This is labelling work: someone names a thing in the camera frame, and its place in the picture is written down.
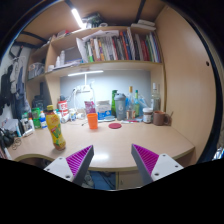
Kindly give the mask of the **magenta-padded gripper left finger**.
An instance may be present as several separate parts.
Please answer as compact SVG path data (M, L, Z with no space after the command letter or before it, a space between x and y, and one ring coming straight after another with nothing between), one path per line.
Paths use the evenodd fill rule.
M45 171L81 186L93 156L94 147L90 145L68 157L58 157Z

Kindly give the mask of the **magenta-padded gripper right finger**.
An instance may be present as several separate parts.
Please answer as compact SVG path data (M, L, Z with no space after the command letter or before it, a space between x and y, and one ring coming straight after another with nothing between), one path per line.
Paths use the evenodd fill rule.
M156 154L142 146L133 144L131 154L138 167L143 184L147 185L182 169L169 155Z

